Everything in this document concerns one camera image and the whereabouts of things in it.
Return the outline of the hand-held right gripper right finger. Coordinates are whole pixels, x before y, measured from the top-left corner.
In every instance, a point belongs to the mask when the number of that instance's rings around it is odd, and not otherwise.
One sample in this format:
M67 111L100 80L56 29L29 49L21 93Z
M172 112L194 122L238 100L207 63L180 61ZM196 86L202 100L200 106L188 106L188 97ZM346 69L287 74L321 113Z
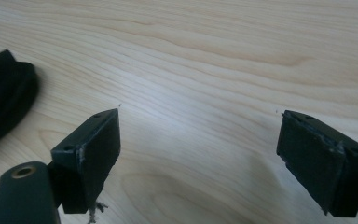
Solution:
M295 111L282 114L277 154L326 214L358 213L358 142Z

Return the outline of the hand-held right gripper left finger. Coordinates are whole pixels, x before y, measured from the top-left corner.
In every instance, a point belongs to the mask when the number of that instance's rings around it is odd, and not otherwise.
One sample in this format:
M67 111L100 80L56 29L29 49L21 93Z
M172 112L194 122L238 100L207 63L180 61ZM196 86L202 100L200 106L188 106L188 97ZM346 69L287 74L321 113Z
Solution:
M88 118L51 150L56 204L67 214L84 214L94 207L119 154L118 110Z

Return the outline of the black sock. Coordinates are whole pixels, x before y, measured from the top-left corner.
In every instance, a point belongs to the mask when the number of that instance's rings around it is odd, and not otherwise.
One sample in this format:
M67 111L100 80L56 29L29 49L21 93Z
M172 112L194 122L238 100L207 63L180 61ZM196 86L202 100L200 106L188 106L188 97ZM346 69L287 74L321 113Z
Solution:
M22 121L39 88L33 64L18 62L7 49L0 52L0 139Z

